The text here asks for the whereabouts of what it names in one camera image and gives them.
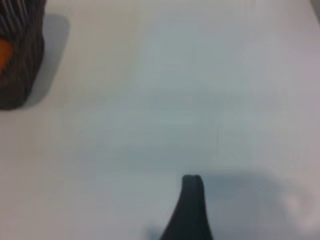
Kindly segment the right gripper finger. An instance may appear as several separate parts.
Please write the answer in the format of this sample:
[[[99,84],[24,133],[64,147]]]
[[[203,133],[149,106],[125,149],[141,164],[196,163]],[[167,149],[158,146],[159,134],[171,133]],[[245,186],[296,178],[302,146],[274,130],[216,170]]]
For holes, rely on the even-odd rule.
[[[181,191],[162,240],[212,240],[204,183],[200,175],[182,177]]]

